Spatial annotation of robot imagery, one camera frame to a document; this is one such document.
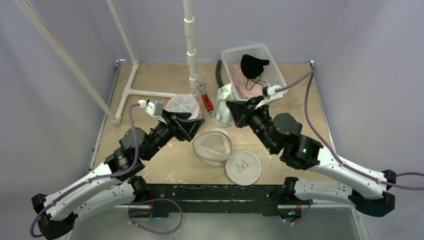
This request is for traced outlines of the pale green bra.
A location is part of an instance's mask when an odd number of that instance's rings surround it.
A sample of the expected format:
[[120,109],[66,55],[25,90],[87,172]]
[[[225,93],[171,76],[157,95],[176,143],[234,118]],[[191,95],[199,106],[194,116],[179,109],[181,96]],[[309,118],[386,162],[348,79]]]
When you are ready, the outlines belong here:
[[221,127],[230,127],[235,124],[230,109],[226,105],[227,101],[233,101],[233,84],[228,83],[218,89],[216,105],[212,113],[212,119]]

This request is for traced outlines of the black bra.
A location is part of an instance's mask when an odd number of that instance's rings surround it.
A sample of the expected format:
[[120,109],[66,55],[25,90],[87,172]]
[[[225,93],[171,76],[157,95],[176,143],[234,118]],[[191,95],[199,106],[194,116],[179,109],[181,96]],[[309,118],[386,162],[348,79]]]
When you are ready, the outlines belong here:
[[264,66],[268,66],[270,61],[267,59],[260,59],[254,56],[244,54],[241,58],[240,69],[247,81],[245,89],[250,91],[255,85],[262,85],[265,81],[261,80]]

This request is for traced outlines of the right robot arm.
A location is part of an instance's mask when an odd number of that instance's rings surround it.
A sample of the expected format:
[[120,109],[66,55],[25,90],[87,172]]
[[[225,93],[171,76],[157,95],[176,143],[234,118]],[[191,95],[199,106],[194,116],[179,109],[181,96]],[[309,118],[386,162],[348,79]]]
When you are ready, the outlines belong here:
[[392,170],[375,171],[337,155],[319,141],[301,133],[303,125],[289,113],[269,114],[262,97],[228,101],[226,106],[237,128],[250,127],[271,155],[295,170],[325,175],[333,182],[286,177],[283,186],[268,193],[288,204],[324,200],[346,204],[365,215],[384,217],[395,209],[396,197],[385,182],[395,183]]

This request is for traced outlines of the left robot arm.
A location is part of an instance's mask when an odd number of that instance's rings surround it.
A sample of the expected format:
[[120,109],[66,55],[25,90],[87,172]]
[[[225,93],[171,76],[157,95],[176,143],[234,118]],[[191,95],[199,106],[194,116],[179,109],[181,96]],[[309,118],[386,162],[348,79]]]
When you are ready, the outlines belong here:
[[120,146],[105,161],[70,186],[50,195],[37,194],[31,202],[37,216],[30,225],[33,238],[55,240],[69,233],[77,220],[105,207],[134,201],[146,203],[149,191],[144,179],[136,174],[172,138],[191,142],[204,119],[191,118],[189,112],[150,110],[158,124],[146,133],[136,127],[132,111],[128,111],[131,128],[119,140]]

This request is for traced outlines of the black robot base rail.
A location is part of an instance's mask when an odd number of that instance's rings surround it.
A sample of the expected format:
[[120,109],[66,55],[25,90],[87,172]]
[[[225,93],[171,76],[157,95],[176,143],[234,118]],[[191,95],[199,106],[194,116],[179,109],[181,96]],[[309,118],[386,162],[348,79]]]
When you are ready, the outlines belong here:
[[261,214],[278,216],[283,206],[306,207],[309,202],[295,197],[294,190],[284,185],[225,184],[149,184],[149,191],[137,195],[130,206],[147,205],[153,200],[154,218],[166,218],[170,213],[196,214]]

